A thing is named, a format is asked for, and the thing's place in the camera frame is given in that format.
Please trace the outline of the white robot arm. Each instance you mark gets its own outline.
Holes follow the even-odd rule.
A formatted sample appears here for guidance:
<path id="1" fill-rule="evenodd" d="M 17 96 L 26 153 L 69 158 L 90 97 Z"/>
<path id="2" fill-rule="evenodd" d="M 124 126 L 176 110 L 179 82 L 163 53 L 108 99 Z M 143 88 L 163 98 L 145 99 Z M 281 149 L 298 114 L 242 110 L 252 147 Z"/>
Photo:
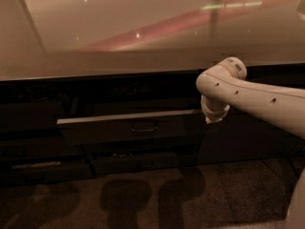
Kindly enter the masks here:
<path id="1" fill-rule="evenodd" d="M 246 81 L 247 68 L 228 57 L 196 79 L 208 124 L 221 121 L 231 107 L 305 138 L 305 91 Z"/>

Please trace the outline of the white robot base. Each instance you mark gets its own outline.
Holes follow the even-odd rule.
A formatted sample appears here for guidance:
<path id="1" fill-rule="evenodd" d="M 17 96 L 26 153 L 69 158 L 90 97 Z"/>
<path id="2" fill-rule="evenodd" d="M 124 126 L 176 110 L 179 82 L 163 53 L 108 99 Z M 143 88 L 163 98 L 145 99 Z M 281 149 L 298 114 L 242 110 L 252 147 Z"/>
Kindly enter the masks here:
<path id="1" fill-rule="evenodd" d="M 305 229 L 305 169 L 295 186 L 284 229 Z"/>

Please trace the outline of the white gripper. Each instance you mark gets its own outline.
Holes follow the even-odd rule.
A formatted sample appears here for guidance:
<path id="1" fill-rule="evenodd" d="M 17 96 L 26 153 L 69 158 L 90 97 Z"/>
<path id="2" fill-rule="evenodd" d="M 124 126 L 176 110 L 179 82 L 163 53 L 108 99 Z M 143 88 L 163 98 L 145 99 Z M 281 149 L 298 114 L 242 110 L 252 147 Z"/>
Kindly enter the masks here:
<path id="1" fill-rule="evenodd" d="M 201 109 L 207 124 L 220 122 L 229 112 L 230 106 L 217 99 L 201 96 Z"/>

